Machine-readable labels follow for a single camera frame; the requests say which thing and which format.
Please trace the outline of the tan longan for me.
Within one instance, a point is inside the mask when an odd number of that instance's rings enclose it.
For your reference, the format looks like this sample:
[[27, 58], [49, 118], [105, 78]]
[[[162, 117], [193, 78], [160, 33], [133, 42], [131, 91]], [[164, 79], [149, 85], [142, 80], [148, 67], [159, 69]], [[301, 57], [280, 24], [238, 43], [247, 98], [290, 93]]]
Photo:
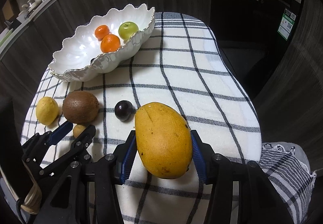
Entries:
[[77, 124], [73, 128], [73, 137], [77, 138], [86, 129], [86, 125]]

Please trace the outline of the yellow lemon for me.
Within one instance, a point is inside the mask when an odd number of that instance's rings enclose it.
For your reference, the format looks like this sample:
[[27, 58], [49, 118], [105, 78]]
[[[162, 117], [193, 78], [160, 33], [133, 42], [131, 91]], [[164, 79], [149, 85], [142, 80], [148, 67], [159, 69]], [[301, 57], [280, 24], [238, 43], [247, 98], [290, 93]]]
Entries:
[[36, 106], [36, 117], [41, 124], [52, 124], [58, 114], [58, 103], [52, 97], [45, 96], [38, 101]]

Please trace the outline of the brown kiwi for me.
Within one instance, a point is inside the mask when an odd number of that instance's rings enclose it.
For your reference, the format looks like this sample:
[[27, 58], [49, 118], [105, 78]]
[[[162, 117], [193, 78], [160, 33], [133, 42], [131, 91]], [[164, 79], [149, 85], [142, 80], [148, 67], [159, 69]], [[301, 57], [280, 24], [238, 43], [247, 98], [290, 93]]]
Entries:
[[69, 93], [62, 104], [62, 114], [71, 123], [86, 124], [98, 115], [100, 104], [96, 96], [85, 91]]

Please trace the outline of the yellow mango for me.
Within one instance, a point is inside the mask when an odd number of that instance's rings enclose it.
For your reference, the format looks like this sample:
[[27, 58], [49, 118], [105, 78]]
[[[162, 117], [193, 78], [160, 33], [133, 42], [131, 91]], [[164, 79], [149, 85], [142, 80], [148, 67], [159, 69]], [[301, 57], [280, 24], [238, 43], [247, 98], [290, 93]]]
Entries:
[[141, 106], [135, 114], [137, 151], [143, 166], [161, 179], [177, 179], [193, 157], [191, 131], [174, 109], [159, 102]]

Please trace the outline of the orange mandarin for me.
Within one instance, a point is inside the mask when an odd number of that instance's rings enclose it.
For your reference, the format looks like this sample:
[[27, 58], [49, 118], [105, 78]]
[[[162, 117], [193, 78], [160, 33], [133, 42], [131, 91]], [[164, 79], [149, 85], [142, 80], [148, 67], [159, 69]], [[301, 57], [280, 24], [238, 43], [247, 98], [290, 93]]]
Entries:
[[119, 37], [111, 33], [105, 36], [100, 44], [100, 48], [103, 53], [115, 52], [120, 47], [121, 42]]
[[110, 33], [110, 30], [107, 25], [100, 25], [95, 29], [94, 35], [99, 41], [101, 41], [109, 33]]

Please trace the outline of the green apple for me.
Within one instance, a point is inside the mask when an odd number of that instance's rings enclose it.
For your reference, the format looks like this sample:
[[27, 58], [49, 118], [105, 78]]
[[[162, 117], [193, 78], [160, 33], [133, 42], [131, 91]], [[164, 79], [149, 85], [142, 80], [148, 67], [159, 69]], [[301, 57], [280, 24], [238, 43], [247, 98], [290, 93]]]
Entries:
[[134, 33], [139, 31], [139, 27], [132, 21], [126, 21], [119, 26], [118, 33], [122, 40], [127, 41]]

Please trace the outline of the white scalloped ceramic bowl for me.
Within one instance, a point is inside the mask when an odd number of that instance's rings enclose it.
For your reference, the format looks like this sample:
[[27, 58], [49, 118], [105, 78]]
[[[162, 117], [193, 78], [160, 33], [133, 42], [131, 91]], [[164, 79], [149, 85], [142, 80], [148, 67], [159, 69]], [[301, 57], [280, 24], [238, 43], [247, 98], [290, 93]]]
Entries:
[[64, 39], [48, 69], [65, 82], [86, 82], [109, 73], [139, 51], [154, 26], [154, 7], [127, 4], [122, 10], [112, 8], [106, 15], [96, 15], [89, 24], [78, 26], [72, 37]]

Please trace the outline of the checked white tablecloth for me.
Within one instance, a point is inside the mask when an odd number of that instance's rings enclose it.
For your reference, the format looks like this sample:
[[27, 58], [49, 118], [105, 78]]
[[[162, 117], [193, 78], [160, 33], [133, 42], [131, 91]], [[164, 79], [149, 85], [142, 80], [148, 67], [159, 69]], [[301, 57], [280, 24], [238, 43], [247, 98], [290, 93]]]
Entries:
[[225, 67], [214, 34], [185, 14], [157, 13], [149, 40], [114, 71], [87, 82], [63, 82], [45, 71], [28, 109], [22, 142], [54, 130], [37, 121], [45, 96], [62, 104], [71, 92], [92, 93], [99, 101], [89, 146], [95, 160], [138, 134], [130, 177], [117, 186], [125, 223], [203, 223], [211, 187], [199, 179], [180, 137], [196, 130], [203, 142], [233, 162], [256, 161], [279, 193], [294, 223], [307, 217], [316, 174], [294, 144], [263, 144], [255, 108]]

